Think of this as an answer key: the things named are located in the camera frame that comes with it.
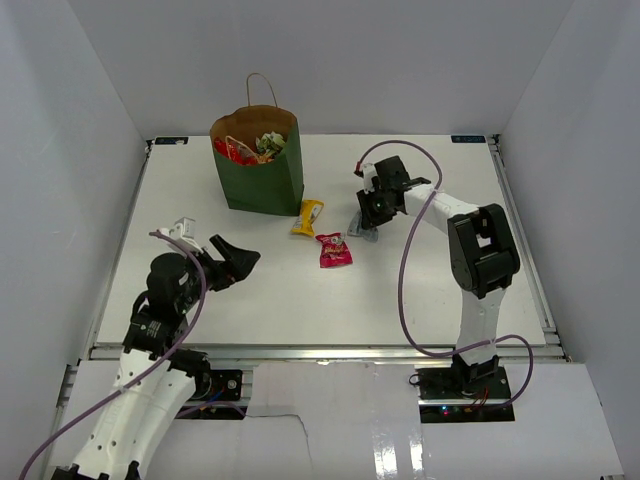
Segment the large red snack bag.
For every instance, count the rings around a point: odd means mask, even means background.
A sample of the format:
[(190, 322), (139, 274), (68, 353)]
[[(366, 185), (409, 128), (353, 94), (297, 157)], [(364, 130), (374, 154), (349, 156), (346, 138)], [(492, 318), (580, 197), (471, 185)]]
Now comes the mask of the large red snack bag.
[(213, 146), (217, 153), (241, 166), (267, 164), (273, 161), (276, 156), (275, 152), (269, 150), (255, 152), (243, 142), (230, 136), (225, 139), (215, 137)]

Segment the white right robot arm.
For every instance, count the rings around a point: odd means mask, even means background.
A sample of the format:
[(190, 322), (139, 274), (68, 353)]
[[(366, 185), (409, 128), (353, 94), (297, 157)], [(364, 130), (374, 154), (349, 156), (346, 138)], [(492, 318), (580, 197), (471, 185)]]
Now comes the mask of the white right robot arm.
[(414, 219), (410, 237), (422, 221), (446, 235), (452, 276), (462, 294), (451, 384), (459, 396), (477, 397), (498, 371), (500, 307), (520, 270), (504, 209), (459, 200), (423, 177), (412, 178), (398, 156), (362, 163), (355, 175), (363, 180), (357, 192), (361, 229), (374, 230), (402, 213)]

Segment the green snack packet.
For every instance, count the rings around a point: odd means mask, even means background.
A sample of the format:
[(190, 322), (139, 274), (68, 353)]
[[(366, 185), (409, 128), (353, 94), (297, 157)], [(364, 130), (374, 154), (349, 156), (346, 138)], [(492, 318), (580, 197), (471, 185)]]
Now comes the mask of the green snack packet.
[(275, 131), (266, 132), (255, 139), (258, 154), (267, 157), (277, 156), (286, 146), (285, 138)]

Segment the pink snack packet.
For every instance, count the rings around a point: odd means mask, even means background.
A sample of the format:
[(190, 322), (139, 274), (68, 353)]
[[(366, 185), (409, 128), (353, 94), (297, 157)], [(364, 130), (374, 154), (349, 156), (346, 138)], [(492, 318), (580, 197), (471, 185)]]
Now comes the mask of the pink snack packet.
[(352, 254), (342, 233), (319, 234), (315, 236), (315, 240), (321, 245), (321, 268), (343, 267), (353, 263)]

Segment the grey foil snack packet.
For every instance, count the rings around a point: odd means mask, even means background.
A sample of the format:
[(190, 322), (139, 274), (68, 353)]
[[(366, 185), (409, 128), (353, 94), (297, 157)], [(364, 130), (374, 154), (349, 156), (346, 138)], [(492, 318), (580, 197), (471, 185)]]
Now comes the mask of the grey foil snack packet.
[(376, 243), (379, 239), (379, 231), (376, 227), (369, 229), (364, 227), (361, 211), (357, 211), (352, 218), (347, 229), (347, 235), (349, 237), (364, 239), (369, 243)]

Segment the yellow snack packet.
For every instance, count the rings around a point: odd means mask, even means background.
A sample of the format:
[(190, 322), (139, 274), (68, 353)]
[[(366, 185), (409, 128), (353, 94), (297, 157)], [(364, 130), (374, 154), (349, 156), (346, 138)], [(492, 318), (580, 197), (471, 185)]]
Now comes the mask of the yellow snack packet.
[(314, 237), (313, 224), (324, 208), (324, 203), (319, 200), (303, 200), (299, 215), (290, 230), (294, 235)]

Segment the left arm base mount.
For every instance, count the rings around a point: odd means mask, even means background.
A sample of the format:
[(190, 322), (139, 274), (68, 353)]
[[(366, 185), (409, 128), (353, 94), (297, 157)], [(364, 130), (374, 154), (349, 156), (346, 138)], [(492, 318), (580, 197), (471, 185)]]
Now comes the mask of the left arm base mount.
[(209, 401), (236, 402), (241, 399), (243, 371), (240, 369), (205, 369), (195, 374), (195, 393), (183, 411)]

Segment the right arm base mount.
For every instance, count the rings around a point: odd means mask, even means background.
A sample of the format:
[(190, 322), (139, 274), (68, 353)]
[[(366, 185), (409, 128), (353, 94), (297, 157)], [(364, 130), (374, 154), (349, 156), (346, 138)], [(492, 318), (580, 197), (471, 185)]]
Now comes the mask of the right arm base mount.
[(492, 377), (464, 386), (452, 368), (423, 368), (408, 377), (418, 391), (422, 424), (514, 422), (511, 389), (503, 367)]

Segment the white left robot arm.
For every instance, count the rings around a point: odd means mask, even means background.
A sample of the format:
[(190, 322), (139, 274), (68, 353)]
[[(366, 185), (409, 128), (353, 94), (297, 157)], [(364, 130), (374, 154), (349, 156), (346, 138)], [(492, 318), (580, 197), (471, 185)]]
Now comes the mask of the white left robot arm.
[(191, 237), (156, 231), (173, 252), (155, 257), (146, 288), (132, 308), (119, 366), (107, 398), (90, 408), (98, 419), (71, 464), (54, 470), (55, 479), (142, 479), (172, 421), (184, 404), (212, 389), (205, 353), (182, 344), (208, 292), (245, 280), (260, 259), (221, 236), (210, 242), (214, 259)]

